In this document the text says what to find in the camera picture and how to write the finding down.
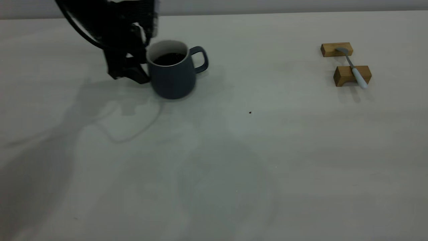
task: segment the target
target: mug rim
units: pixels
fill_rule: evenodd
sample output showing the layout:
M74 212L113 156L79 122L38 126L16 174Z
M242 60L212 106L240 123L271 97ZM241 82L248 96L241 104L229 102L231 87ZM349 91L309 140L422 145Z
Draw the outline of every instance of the mug rim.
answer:
M150 50L153 48L153 46L155 46L155 45L157 45L157 44L160 44L160 43L163 43L163 42L177 42L177 43L180 43L180 44L183 44L184 46L186 46L186 51L187 51L187 52L186 52L186 56L184 57L184 59L183 59L182 61L178 62L178 63L173 64L173 65L159 65L159 64L154 63L154 62L151 60L151 58L149 58L149 52L150 52ZM187 44L185 44L184 42L182 42L182 41L178 41L178 40L167 40L167 39L166 39L166 40L162 40L162 41L156 42L156 43L154 43L154 44L150 45L150 46L147 48L147 52L146 52L146 60L147 60L147 62L148 62L148 63L153 64L153 65L158 66L158 67L172 67L172 66L176 66L176 65L179 65L179 64L183 63L183 62L187 59L187 57L189 56L189 54L190 54L190 49L189 49L189 47L187 46Z

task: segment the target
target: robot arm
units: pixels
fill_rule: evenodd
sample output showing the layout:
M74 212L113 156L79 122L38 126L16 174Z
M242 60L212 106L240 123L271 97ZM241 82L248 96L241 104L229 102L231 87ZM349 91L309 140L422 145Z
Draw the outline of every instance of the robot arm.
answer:
M140 84L149 82L141 64L146 63L146 47L155 29L155 0L119 3L107 0L56 0L56 3L83 38L103 49L110 76L114 79L128 77ZM140 27L144 30L145 42Z

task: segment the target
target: mug handle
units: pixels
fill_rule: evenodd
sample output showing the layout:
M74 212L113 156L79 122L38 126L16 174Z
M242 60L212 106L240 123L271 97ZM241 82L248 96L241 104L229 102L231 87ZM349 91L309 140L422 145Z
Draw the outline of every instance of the mug handle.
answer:
M202 52L202 54L204 55L205 62L203 65L195 68L196 73L200 73L202 71L205 71L206 69L208 69L208 65L209 65L208 56L207 56L207 53L205 52L204 48L202 48L201 46L196 46L196 47L193 47L190 49L190 55L194 55L194 54L199 53L199 52Z

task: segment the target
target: white spoon handle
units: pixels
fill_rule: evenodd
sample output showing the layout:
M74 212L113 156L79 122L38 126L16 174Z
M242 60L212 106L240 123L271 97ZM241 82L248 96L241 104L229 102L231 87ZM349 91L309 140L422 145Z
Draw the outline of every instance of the white spoon handle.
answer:
M358 84L360 85L360 87L362 89L367 89L367 83L366 81L363 79L363 77L361 76L360 72L356 69L353 68L352 72L354 73L355 78L357 79Z

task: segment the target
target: wooden block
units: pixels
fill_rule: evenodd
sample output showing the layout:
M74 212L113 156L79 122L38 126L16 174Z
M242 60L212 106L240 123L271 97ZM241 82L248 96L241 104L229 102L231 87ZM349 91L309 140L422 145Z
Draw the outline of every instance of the wooden block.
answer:
M336 48L346 48L349 50L349 56L354 52L351 43L324 43L321 45L322 56L324 57L335 57L335 56L345 56L344 53L337 51Z
M355 68L360 72L363 79L368 84L370 79L372 78L372 73L368 66L355 66ZM350 66L339 66L336 68L336 72L334 73L334 82L337 87L343 86L344 83L347 82L355 82L357 83L357 79L355 79L354 74L352 73Z

